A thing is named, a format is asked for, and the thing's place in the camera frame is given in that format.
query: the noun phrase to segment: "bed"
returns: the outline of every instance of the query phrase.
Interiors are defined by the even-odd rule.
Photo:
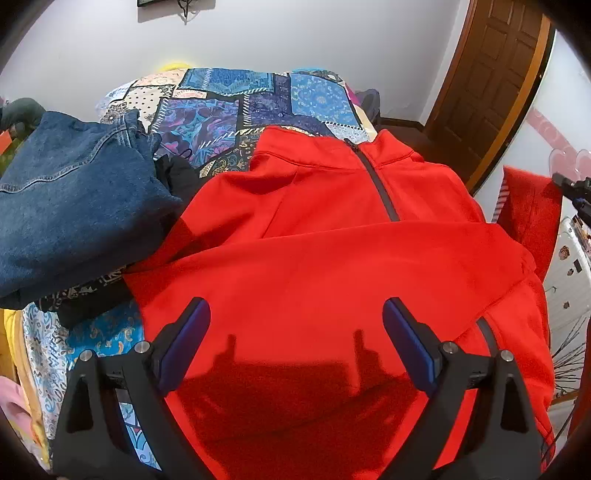
[[[183,155],[207,181],[226,171],[248,171],[265,127],[279,125],[311,136],[372,141],[376,131],[342,78],[323,69],[262,73],[217,68],[175,69],[152,74],[109,92],[97,105],[103,123],[138,109],[146,131],[162,136],[155,160]],[[144,338],[134,301],[68,331],[55,313],[32,303],[23,310],[24,347],[51,445],[67,372],[80,353],[128,352]],[[138,459],[158,468],[131,404],[120,398],[122,416]]]

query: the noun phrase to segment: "red jacket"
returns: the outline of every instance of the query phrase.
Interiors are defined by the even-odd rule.
[[[448,167],[387,131],[361,152],[268,127],[251,171],[205,185],[125,277],[149,340],[193,297],[211,305],[211,327],[167,403],[217,478],[379,475],[427,401],[384,331],[394,296],[441,340],[513,351],[540,434],[551,432],[547,311],[532,255],[485,223]],[[439,465],[454,458],[474,399],[466,394]]]

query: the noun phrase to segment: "door frame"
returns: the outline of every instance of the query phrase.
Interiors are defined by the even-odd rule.
[[[435,100],[431,114],[429,114],[429,118],[425,123],[424,133],[426,136],[429,136],[433,129],[435,120],[439,115],[441,106],[443,105],[443,102],[449,92],[453,78],[456,75],[460,59],[462,58],[464,48],[466,47],[470,30],[472,29],[472,22],[474,20],[474,13],[476,11],[477,4],[478,0],[470,0],[468,11],[466,13],[466,19],[464,20],[464,25],[462,27],[462,33],[460,34],[460,38],[457,42],[457,47],[453,54],[452,62],[450,63],[446,77],[443,80],[441,90],[439,91],[439,95],[437,95],[437,100]],[[501,126],[498,135],[493,140],[491,147],[488,149],[476,167],[474,173],[466,182],[466,188],[471,194],[476,193],[477,189],[480,188],[480,185],[482,185],[489,173],[499,162],[503,156],[503,153],[505,153],[505,150],[509,146],[509,143],[511,143],[511,140],[517,133],[521,122],[525,118],[525,114],[527,113],[527,110],[529,110],[534,100],[534,96],[538,91],[538,87],[540,86],[540,82],[544,76],[546,66],[548,65],[550,52],[554,43],[555,32],[556,31],[550,20],[545,15],[543,15],[540,34],[538,35],[538,41],[535,45],[531,65],[527,71],[527,74],[525,75],[524,82],[517,93],[517,98],[515,99],[515,102],[511,107],[505,122]]]

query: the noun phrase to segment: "folded blue jeans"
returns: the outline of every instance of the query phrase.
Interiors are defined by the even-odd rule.
[[[93,280],[154,252],[181,208],[155,176],[158,134],[47,112],[0,179],[0,308]]]

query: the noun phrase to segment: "metal screw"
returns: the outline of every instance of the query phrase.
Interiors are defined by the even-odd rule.
[[[513,353],[511,353],[509,350],[503,350],[501,352],[501,358],[505,362],[512,362],[513,360],[515,360],[515,355],[513,355]]]
[[[92,356],[94,354],[95,353],[92,350],[84,350],[78,358],[80,360],[82,360],[83,362],[87,362],[88,360],[90,360],[92,358]]]
[[[146,342],[145,340],[142,342],[138,342],[134,346],[134,350],[138,353],[146,353],[150,349],[150,342]]]
[[[453,342],[445,342],[442,346],[445,353],[457,353],[458,347]]]

